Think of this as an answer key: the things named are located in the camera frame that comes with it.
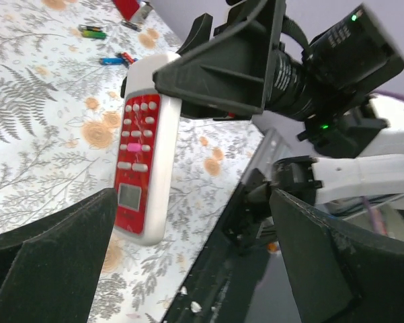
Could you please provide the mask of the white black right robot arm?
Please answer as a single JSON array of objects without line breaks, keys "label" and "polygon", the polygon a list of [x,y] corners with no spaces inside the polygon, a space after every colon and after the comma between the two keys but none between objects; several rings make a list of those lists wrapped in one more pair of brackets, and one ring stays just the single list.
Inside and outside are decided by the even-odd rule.
[{"label": "white black right robot arm", "polygon": [[304,124],[299,141],[350,158],[387,128],[370,93],[404,58],[365,5],[313,40],[284,1],[245,1],[225,24],[194,20],[178,60],[154,72],[156,90],[179,98],[187,118],[248,120],[265,111]]}]

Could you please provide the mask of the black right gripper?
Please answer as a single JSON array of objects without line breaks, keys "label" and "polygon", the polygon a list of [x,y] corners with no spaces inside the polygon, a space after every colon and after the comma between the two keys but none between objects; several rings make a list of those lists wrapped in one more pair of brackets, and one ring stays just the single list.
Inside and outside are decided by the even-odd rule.
[{"label": "black right gripper", "polygon": [[179,58],[154,72],[155,89],[182,100],[187,118],[250,118],[265,108],[303,121],[309,116],[309,75],[285,52],[280,35],[304,51],[309,43],[285,11],[285,1],[245,1],[215,36],[213,17],[200,15],[176,52]]}]

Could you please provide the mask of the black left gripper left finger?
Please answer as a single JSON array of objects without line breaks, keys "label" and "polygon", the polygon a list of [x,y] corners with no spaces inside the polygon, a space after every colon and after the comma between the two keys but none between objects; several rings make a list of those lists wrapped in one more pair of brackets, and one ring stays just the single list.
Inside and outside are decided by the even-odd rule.
[{"label": "black left gripper left finger", "polygon": [[86,322],[116,210],[105,188],[0,234],[0,323]]}]

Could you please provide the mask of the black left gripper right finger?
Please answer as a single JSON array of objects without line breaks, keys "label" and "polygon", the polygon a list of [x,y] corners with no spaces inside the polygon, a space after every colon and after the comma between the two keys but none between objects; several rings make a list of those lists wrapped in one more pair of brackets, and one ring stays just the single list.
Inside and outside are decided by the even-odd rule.
[{"label": "black left gripper right finger", "polygon": [[404,322],[404,242],[281,190],[270,208],[302,322]]}]

